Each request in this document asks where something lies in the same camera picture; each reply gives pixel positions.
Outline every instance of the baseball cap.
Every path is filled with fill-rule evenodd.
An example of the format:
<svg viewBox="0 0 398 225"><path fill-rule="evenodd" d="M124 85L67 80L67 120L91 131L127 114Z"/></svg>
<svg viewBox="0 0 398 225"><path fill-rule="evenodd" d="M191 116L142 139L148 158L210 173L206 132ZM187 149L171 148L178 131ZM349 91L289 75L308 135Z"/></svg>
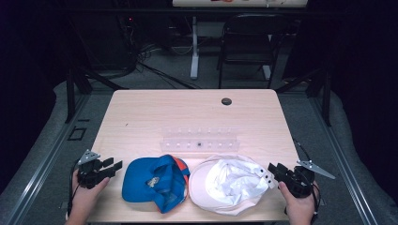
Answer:
<svg viewBox="0 0 398 225"><path fill-rule="evenodd" d="M255 206L267 189L275 186L271 177L249 157L218 154L191 172L190 197L202 209L237 216Z"/></svg>
<svg viewBox="0 0 398 225"><path fill-rule="evenodd" d="M153 201L167 213L186 199L189 175L187 164L171 155L137 158L126 170L122 197L130 203Z"/></svg>

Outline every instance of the table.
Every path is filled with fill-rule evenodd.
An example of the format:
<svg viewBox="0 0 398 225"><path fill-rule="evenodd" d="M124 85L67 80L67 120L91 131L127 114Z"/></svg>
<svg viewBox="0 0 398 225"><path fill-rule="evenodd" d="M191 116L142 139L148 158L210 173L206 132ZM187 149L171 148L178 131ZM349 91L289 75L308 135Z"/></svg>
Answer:
<svg viewBox="0 0 398 225"><path fill-rule="evenodd" d="M235 0L224 2L223 0L173 0L173 7L177 8L305 8L308 0ZM191 79L198 78L199 53L197 48L197 28L198 23L196 17L192 19L192 62L191 62Z"/></svg>
<svg viewBox="0 0 398 225"><path fill-rule="evenodd" d="M223 105L230 98L232 104ZM293 169L299 158L273 90L120 90L111 99L92 151L102 160L123 160L92 211L90 222L211 222L287 220L285 201L275 187L259 204L237 217L205 211L187 199L167 214L158 212L153 202L131 203L121 197L124 175L136 158L160 157L162 130L168 127L235 128L240 147L237 153L248 156L267 168L280 162ZM217 152L174 152L192 171Z"/></svg>

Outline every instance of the white cap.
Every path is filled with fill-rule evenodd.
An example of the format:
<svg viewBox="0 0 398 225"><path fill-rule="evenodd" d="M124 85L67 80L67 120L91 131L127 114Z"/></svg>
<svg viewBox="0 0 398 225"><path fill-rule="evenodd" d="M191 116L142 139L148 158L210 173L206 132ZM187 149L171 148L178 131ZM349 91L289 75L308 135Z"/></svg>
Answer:
<svg viewBox="0 0 398 225"><path fill-rule="evenodd" d="M236 216L255 206L275 185L271 173L241 155L219 154L206 159L190 176L190 196L199 207Z"/></svg>

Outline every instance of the human hand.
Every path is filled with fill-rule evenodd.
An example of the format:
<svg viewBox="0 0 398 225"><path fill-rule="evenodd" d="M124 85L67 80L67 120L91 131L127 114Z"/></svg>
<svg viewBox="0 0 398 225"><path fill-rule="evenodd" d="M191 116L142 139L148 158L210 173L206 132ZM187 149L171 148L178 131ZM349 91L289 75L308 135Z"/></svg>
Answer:
<svg viewBox="0 0 398 225"><path fill-rule="evenodd" d="M78 170L73 173L72 190L76 191L73 197L72 210L66 224L85 224L91 210L97 203L98 196L108 185L109 180L109 177L105 177L95 187L87 189L79 186Z"/></svg>
<svg viewBox="0 0 398 225"><path fill-rule="evenodd" d="M291 225L308 225L311 224L311 219L315 212L314 196L310 194L306 198L296 198L290 193L284 182L279 183L279 190L286 200L286 213L289 216ZM314 187L314 193L318 198L319 191Z"/></svg>

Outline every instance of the cap brim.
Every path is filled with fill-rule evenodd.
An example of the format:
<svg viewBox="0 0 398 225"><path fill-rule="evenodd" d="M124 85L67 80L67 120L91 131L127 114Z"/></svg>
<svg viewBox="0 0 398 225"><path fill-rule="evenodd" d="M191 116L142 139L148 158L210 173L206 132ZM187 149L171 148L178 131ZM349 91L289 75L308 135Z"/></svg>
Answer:
<svg viewBox="0 0 398 225"><path fill-rule="evenodd" d="M154 191L146 182L153 178L150 169L158 161L158 157L141 157L130 163L122 187L122 197L125 201L144 203L153 200Z"/></svg>
<svg viewBox="0 0 398 225"><path fill-rule="evenodd" d="M224 208L232 204L219 202L207 194L206 178L211 168L218 160L207 161L195 168L190 176L190 197L192 201L203 208Z"/></svg>

